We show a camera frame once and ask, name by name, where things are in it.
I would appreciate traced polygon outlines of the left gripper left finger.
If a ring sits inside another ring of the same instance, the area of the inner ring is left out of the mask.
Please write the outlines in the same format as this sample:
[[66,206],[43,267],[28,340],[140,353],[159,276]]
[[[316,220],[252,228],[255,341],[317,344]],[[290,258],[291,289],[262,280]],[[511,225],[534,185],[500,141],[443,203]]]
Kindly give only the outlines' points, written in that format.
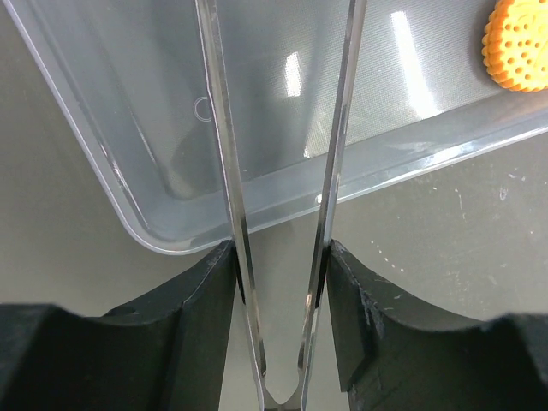
[[235,289],[224,241],[100,317],[2,304],[2,409],[218,409]]

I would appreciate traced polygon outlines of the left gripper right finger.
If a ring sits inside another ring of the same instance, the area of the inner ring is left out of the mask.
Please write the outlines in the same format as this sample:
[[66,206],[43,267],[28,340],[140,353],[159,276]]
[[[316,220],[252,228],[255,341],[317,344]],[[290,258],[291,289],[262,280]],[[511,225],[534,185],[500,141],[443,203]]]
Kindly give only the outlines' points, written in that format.
[[544,410],[547,317],[478,321],[434,306],[331,243],[327,291],[353,410]]

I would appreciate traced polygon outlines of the metal tongs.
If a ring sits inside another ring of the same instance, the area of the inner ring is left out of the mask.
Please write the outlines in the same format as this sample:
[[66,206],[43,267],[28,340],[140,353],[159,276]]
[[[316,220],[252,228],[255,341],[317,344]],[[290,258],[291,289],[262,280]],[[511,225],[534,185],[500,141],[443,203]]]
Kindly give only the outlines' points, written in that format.
[[297,358],[298,384],[293,394],[283,403],[279,403],[273,398],[265,382],[267,371],[265,346],[261,335],[259,303],[253,273],[247,214],[244,206],[235,129],[230,108],[217,4],[214,1],[198,1],[195,4],[195,10],[200,31],[206,89],[211,104],[212,122],[223,175],[225,203],[235,243],[236,271],[240,276],[241,298],[245,306],[245,320],[247,323],[248,351],[252,362],[252,374],[256,385],[259,408],[262,410],[304,410],[307,407],[321,299],[331,256],[332,227],[337,206],[343,153],[348,134],[348,121],[365,21],[366,2],[352,1],[348,6],[337,83],[337,97],[325,165],[312,267],[305,301],[302,336]]

